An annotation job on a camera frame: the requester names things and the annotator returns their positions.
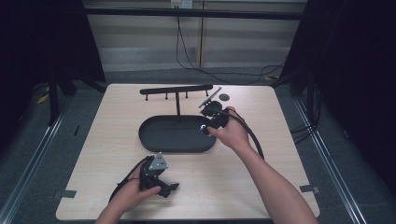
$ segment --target gray floor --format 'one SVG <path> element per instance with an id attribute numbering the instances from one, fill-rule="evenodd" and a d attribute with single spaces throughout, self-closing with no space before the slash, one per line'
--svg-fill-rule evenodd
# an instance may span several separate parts
<path id="1" fill-rule="evenodd" d="M 210 71 L 240 72 L 257 75 L 260 73 L 261 68 L 211 68 Z M 278 74 L 278 71 L 271 74 L 271 76 L 276 76 L 276 74 Z M 106 74 L 107 84 L 117 82 L 209 83 L 225 85 L 223 81 L 212 76 L 186 69 L 113 72 Z M 216 74 L 216 76 L 233 84 L 246 84 L 257 78 L 230 74 Z M 267 85 L 268 83 L 268 80 L 261 78 L 254 85 Z M 26 191 L 21 204 L 19 204 L 12 223 L 63 223 L 55 217 L 59 200 L 53 199 L 52 196 L 55 191 L 65 189 L 103 97 L 101 92 L 93 90 L 82 83 L 76 83 L 76 85 L 78 91 L 74 97 L 60 96 L 61 106 L 67 105 L 67 102 L 71 103 L 64 114 L 64 119 L 58 132 L 50 143 L 49 150 L 39 165 L 31 185 Z M 41 105 L 35 103 L 43 91 L 44 89 L 39 89 L 34 92 L 32 103 L 20 124 L 20 132 L 9 146 L 8 154 L 0 160 L 1 206 L 4 205 L 7 197 L 17 185 L 19 177 L 23 174 L 42 136 L 48 129 L 49 101 Z M 289 86 L 284 85 L 276 88 L 276 95 L 290 129 L 303 124 L 304 121 L 298 112 L 295 99 L 290 96 Z M 389 190 L 378 175 L 361 157 L 355 145 L 345 139 L 342 127 L 339 126 L 335 117 L 325 106 L 322 107 L 318 131 L 323 137 L 332 159 L 345 179 L 351 194 L 355 197 L 366 219 L 366 223 L 394 223 L 394 220 L 396 220 L 395 199 L 390 195 Z M 320 216 L 318 217 L 320 223 L 354 223 L 312 139 L 308 137 L 299 143 L 297 150 L 311 185 L 318 187 L 320 190 L 316 194 L 320 208 Z M 265 223 L 263 220 L 229 220 L 227 222 Z"/>

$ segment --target forearm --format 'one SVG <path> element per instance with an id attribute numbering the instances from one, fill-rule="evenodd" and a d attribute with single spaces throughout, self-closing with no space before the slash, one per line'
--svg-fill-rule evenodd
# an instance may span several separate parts
<path id="1" fill-rule="evenodd" d="M 246 165 L 271 217 L 276 223 L 318 223 L 297 189 L 251 146 L 234 148 Z"/>
<path id="2" fill-rule="evenodd" d="M 96 219 L 95 224 L 117 224 L 119 223 L 122 214 L 123 213 L 118 211 L 117 208 L 108 205 L 102 211 L 99 218 Z"/>

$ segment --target black object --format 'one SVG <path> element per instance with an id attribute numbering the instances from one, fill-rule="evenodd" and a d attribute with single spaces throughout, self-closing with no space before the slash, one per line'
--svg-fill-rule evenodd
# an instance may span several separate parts
<path id="1" fill-rule="evenodd" d="M 203 123 L 209 119 L 202 116 L 181 115 L 179 93 L 188 91 L 207 91 L 212 85 L 145 89 L 140 93 L 161 94 L 174 92 L 176 95 L 177 115 L 154 116 L 146 119 L 139 128 L 140 141 L 146 149 L 153 152 L 204 152 L 216 143 L 216 137 L 206 137 L 199 133 Z"/>
<path id="2" fill-rule="evenodd" d="M 240 119 L 235 115 L 232 115 L 229 113 L 228 108 L 222 109 L 221 103 L 218 101 L 211 101 L 211 99 L 221 90 L 219 88 L 215 93 L 213 93 L 211 96 L 209 96 L 204 102 L 200 105 L 205 106 L 205 108 L 201 111 L 201 114 L 203 114 L 206 117 L 211 117 L 211 120 L 208 123 L 203 123 L 201 125 L 200 133 L 205 134 L 206 136 L 210 136 L 209 131 L 207 130 L 207 127 L 212 127 L 212 128 L 219 128 L 227 126 L 228 119 L 229 117 L 235 119 L 236 121 L 239 122 L 239 124 L 242 125 L 242 127 L 245 128 L 247 133 L 250 135 L 251 139 L 253 140 L 254 144 L 256 145 L 257 152 L 259 155 L 264 159 L 264 154 L 262 153 L 262 146 L 260 145 L 259 140 L 257 139 L 256 135 L 254 134 L 253 131 L 248 127 L 248 125 L 245 123 L 244 120 Z"/>
<path id="3" fill-rule="evenodd" d="M 230 100 L 230 96 L 228 94 L 223 93 L 223 94 L 219 95 L 219 99 L 221 101 L 229 101 Z"/>
<path id="4" fill-rule="evenodd" d="M 314 74 L 329 109 L 396 196 L 394 1 L 349 2 Z"/>
<path id="5" fill-rule="evenodd" d="M 77 192 L 75 190 L 59 190 L 53 193 L 52 199 L 60 201 L 62 198 L 74 198 L 76 196 L 76 193 Z"/>
<path id="6" fill-rule="evenodd" d="M 204 115 L 205 117 L 211 117 L 209 122 L 205 122 L 203 125 L 201 125 L 200 132 L 209 136 L 210 133 L 207 130 L 207 127 L 210 126 L 212 128 L 225 128 L 228 122 L 228 109 L 225 108 L 223 110 L 221 103 L 218 101 L 209 101 L 208 104 L 205 106 L 205 108 L 201 111 L 201 114 Z"/>
<path id="7" fill-rule="evenodd" d="M 68 10 L 76 11 L 75 8 L 68 8 Z M 236 10 L 213 10 L 213 9 L 85 6 L 83 10 L 87 14 L 92 14 L 92 15 L 205 17 L 205 18 L 236 18 L 236 19 L 286 20 L 286 21 L 300 21 L 311 18 L 310 16 L 306 16 L 305 14 L 302 13 L 292 13 L 292 12 L 262 12 L 262 11 L 236 11 Z"/>
<path id="8" fill-rule="evenodd" d="M 145 163 L 144 166 L 140 169 L 139 179 L 140 184 L 139 188 L 143 189 L 151 189 L 155 186 L 160 186 L 161 191 L 158 195 L 167 198 L 172 190 L 177 189 L 179 184 L 167 185 L 162 182 L 159 178 L 159 175 L 163 173 L 165 169 L 168 168 L 168 165 L 163 158 L 162 153 L 158 153 L 157 155 L 151 155 L 145 157 L 143 160 L 137 163 L 137 165 L 129 172 L 123 180 L 117 184 L 117 187 L 114 189 L 113 193 L 110 196 L 109 202 L 114 198 L 114 196 L 119 192 L 119 190 L 129 181 L 133 180 L 129 176 L 139 167 L 142 163 Z"/>
<path id="9" fill-rule="evenodd" d="M 140 189 L 151 189 L 155 186 L 160 186 L 161 191 L 158 195 L 167 198 L 172 190 L 177 189 L 177 184 L 167 185 L 162 182 L 159 175 L 168 168 L 162 153 L 148 157 L 145 165 L 140 170 Z"/>

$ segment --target black wire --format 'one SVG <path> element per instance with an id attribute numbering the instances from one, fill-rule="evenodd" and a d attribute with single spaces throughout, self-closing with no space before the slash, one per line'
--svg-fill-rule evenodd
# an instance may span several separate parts
<path id="1" fill-rule="evenodd" d="M 141 165 L 143 162 L 147 161 L 149 159 L 149 156 L 145 157 L 143 160 L 141 160 L 140 162 L 137 163 L 137 165 L 131 170 L 131 172 L 129 172 L 129 174 L 127 176 L 125 176 L 125 178 L 123 178 L 123 180 L 117 184 L 117 187 L 114 189 L 113 193 L 111 193 L 110 199 L 108 200 L 109 202 L 113 199 L 113 197 L 117 194 L 117 192 L 119 192 L 119 190 L 126 184 L 128 183 L 131 179 L 129 178 L 129 176 L 137 169 L 137 167 L 139 167 L 139 165 Z"/>
<path id="2" fill-rule="evenodd" d="M 318 91 L 318 87 L 315 87 L 315 89 L 314 89 L 314 97 L 315 97 L 315 108 L 316 109 L 314 111 L 314 116 L 313 116 L 314 118 L 313 118 L 313 120 L 311 120 L 311 124 L 304 128 L 297 129 L 303 125 L 306 125 L 307 122 L 305 122 L 304 124 L 301 124 L 301 125 L 297 126 L 296 128 L 290 130 L 291 133 L 299 133 L 302 131 L 308 131 L 308 133 L 301 134 L 297 137 L 293 137 L 294 145 L 297 145 L 297 144 L 303 142 L 318 127 L 318 123 L 319 123 L 319 119 L 320 119 L 320 115 L 321 115 L 321 102 L 322 102 L 322 97 L 321 97 L 320 92 Z"/>
<path id="3" fill-rule="evenodd" d="M 189 62 L 190 67 L 187 67 L 187 66 L 183 65 L 183 64 L 180 62 L 180 60 L 178 59 L 179 37 L 180 37 L 181 42 L 182 42 L 182 44 L 183 44 L 184 53 L 185 53 L 185 55 L 186 55 L 186 58 L 187 58 L 187 61 Z M 272 64 L 272 65 L 264 66 L 259 74 L 230 73 L 230 72 L 215 72 L 215 73 L 209 73 L 209 72 L 207 72 L 207 71 L 205 71 L 205 70 L 203 70 L 203 69 L 196 68 L 196 67 L 194 67 L 194 65 L 191 63 L 191 60 L 190 60 L 189 55 L 188 55 L 188 53 L 187 53 L 186 44 L 185 44 L 185 42 L 184 42 L 184 37 L 183 37 L 183 34 L 181 33 L 180 18 L 179 18 L 179 17 L 177 17 L 177 46 L 176 46 L 176 58 L 177 58 L 177 63 L 178 63 L 181 67 L 183 67 L 183 68 L 185 68 L 185 69 L 189 69 L 189 70 L 195 70 L 195 71 L 198 71 L 198 72 L 200 72 L 200 73 L 204 73 L 204 74 L 206 74 L 206 75 L 209 75 L 209 76 L 211 76 L 211 77 L 217 79 L 218 81 L 221 81 L 221 82 L 224 82 L 224 83 L 227 83 L 227 84 L 230 84 L 230 85 L 251 85 L 251 84 L 254 84 L 254 83 L 260 81 L 264 75 L 268 75 L 268 74 L 271 74 L 271 73 L 275 72 L 275 70 L 277 70 L 278 68 L 283 67 L 283 64 L 284 64 L 284 63 L 281 63 L 281 64 Z M 264 69 L 266 69 L 266 68 L 268 68 L 268 67 L 274 67 L 274 69 L 271 70 L 271 71 L 269 71 L 269 72 L 264 73 L 264 72 L 263 72 Z M 249 81 L 249 82 L 247 82 L 247 83 L 232 83 L 232 82 L 230 82 L 230 81 L 227 81 L 227 80 L 224 80 L 224 79 L 221 79 L 221 78 L 215 76 L 215 75 L 220 75 L 220 74 L 223 74 L 223 75 L 251 76 L 251 77 L 258 77 L 258 78 L 254 79 L 253 81 Z"/>

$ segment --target fingers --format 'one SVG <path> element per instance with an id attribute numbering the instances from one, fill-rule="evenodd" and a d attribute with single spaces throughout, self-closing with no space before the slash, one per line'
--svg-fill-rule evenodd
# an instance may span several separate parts
<path id="1" fill-rule="evenodd" d="M 219 130 L 212 127 L 207 127 L 207 131 L 210 133 L 210 135 L 219 137 Z"/>
<path id="2" fill-rule="evenodd" d="M 144 191 L 140 191 L 140 196 L 142 197 L 143 200 L 158 194 L 161 191 L 161 187 L 160 186 L 155 186 L 152 187 L 151 189 L 146 189 Z"/>
<path id="3" fill-rule="evenodd" d="M 230 114 L 232 114 L 232 115 L 234 115 L 234 116 L 237 116 L 237 117 L 240 118 L 241 120 L 245 121 L 241 116 L 239 116 L 238 113 L 236 113 L 236 110 L 235 110 L 235 108 L 234 108 L 233 106 L 227 106 L 227 109 L 229 109 L 228 112 L 229 112 Z"/>

